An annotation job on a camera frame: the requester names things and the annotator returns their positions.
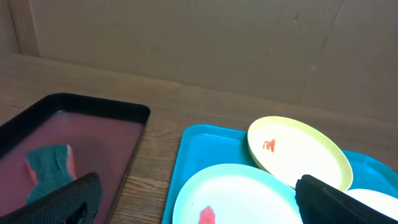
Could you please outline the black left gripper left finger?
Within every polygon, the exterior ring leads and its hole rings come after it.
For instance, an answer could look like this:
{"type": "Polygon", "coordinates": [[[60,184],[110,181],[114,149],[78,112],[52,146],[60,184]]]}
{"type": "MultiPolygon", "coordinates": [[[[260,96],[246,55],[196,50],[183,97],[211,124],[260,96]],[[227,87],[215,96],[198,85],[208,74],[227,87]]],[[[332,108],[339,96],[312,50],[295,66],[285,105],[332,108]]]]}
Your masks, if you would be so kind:
{"type": "Polygon", "coordinates": [[[90,172],[50,194],[1,217],[3,224],[93,224],[103,189],[100,177],[90,172]]]}

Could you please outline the yellow-green plastic plate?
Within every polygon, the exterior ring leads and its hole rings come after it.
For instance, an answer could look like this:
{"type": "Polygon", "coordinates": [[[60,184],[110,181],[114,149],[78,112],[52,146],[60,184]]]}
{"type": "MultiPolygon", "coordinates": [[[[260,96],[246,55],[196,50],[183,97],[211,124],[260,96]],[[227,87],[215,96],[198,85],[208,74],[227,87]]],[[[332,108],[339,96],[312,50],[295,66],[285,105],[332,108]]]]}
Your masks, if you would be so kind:
{"type": "Polygon", "coordinates": [[[247,140],[256,165],[293,188],[303,175],[343,192],[353,183],[353,169],[343,151],[303,122],[281,116],[262,117],[250,125],[247,140]]]}

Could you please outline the teal plastic tray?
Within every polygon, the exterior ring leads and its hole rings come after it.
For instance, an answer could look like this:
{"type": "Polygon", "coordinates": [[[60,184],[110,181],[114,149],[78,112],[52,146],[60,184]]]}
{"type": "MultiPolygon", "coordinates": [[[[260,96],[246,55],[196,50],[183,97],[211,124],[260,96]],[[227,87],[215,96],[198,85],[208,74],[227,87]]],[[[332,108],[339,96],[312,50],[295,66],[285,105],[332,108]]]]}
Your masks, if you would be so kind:
{"type": "MultiPolygon", "coordinates": [[[[344,150],[353,169],[352,189],[375,190],[397,197],[397,173],[382,162],[360,152],[344,150]]],[[[172,222],[180,189],[198,171],[217,164],[257,167],[247,141],[247,132],[211,124],[194,124],[182,134],[161,224],[172,222]]]]}

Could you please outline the light blue plastic plate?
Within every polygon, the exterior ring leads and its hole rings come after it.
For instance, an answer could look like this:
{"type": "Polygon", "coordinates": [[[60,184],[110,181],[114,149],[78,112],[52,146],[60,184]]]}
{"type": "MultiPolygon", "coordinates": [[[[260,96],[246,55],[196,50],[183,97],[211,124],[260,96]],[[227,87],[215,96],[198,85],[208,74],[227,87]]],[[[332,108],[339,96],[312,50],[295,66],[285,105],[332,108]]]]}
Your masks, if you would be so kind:
{"type": "Polygon", "coordinates": [[[295,190],[241,164],[218,164],[194,174],[181,188],[172,213],[172,223],[302,222],[295,190]]]}

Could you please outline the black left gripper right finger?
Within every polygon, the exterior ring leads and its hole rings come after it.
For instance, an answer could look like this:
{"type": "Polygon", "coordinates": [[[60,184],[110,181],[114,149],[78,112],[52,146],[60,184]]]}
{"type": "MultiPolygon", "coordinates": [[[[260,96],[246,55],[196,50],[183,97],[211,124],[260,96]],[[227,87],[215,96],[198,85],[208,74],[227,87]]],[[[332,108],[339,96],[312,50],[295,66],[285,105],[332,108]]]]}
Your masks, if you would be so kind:
{"type": "Polygon", "coordinates": [[[397,220],[307,174],[295,185],[295,200],[304,224],[397,224],[397,220]]]}

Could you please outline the white plastic plate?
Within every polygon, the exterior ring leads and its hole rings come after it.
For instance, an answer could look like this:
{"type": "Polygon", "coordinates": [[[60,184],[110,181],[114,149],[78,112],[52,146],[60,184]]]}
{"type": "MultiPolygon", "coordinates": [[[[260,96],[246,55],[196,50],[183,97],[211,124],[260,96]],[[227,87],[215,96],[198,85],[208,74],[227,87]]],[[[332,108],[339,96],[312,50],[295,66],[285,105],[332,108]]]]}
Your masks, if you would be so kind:
{"type": "Polygon", "coordinates": [[[346,194],[374,210],[397,220],[397,198],[369,189],[351,189],[346,194]]]}

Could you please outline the brown cardboard back panel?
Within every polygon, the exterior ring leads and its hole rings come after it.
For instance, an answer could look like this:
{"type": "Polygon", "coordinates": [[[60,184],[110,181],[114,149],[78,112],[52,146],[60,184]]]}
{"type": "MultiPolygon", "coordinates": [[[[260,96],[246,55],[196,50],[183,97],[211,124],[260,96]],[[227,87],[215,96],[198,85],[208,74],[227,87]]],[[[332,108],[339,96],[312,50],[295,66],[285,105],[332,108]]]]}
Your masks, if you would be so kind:
{"type": "Polygon", "coordinates": [[[396,1],[2,1],[14,53],[397,117],[396,1]]]}

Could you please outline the black tray with red water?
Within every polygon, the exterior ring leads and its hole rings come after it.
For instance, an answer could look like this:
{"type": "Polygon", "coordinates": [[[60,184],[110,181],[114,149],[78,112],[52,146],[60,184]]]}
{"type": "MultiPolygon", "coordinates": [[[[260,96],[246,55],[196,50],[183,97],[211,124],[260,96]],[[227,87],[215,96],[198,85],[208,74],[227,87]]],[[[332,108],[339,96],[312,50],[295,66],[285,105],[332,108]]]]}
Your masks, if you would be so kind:
{"type": "Polygon", "coordinates": [[[109,223],[150,116],[145,105],[71,93],[48,95],[1,125],[1,215],[26,203],[26,155],[68,144],[78,177],[96,172],[103,197],[95,223],[109,223]]]}

